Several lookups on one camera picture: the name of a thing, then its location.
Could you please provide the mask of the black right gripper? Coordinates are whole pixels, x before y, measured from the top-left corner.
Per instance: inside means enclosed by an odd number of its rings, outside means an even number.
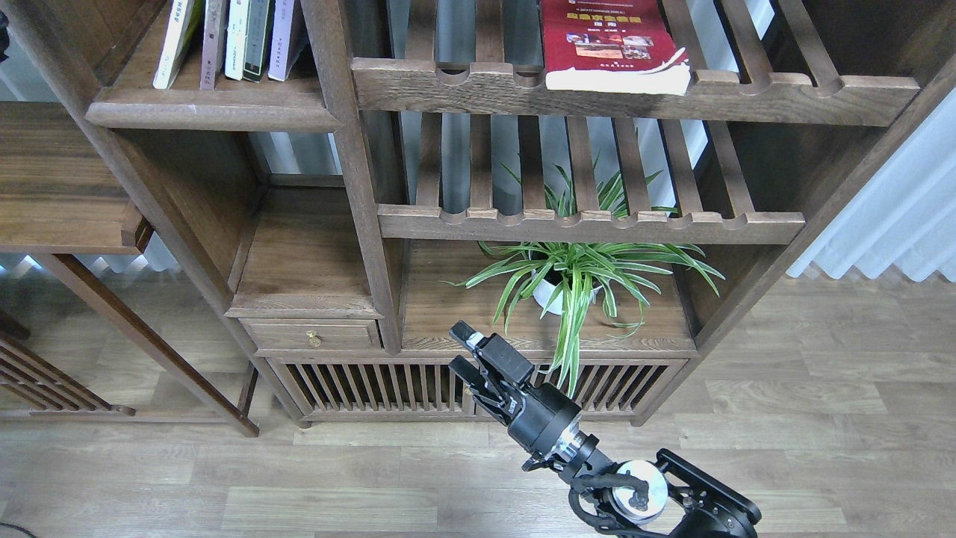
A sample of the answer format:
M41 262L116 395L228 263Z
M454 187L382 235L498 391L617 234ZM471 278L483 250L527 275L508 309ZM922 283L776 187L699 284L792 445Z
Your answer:
M594 472L597 439L578 429L581 408L550 383L530 384L535 372L530 362L499 335L485 337L457 321L450 336L467 348L480 367L461 355L450 370L474 395L476 404L506 427L527 452L524 471L550 468L554 472Z

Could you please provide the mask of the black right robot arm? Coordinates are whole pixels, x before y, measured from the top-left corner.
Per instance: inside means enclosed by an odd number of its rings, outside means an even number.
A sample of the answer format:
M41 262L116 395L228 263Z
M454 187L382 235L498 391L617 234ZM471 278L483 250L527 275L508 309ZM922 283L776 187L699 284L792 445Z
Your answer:
M598 534L649 537L646 525L673 501L683 518L671 537L756 535L758 507L676 453L660 449L655 462L608 459L597 437L580 431L580 406L550 383L533 385L535 367L498 334L485 336L464 321L450 334L474 355L457 356L451 370L530 455L523 470L556 472L569 486L571 511Z

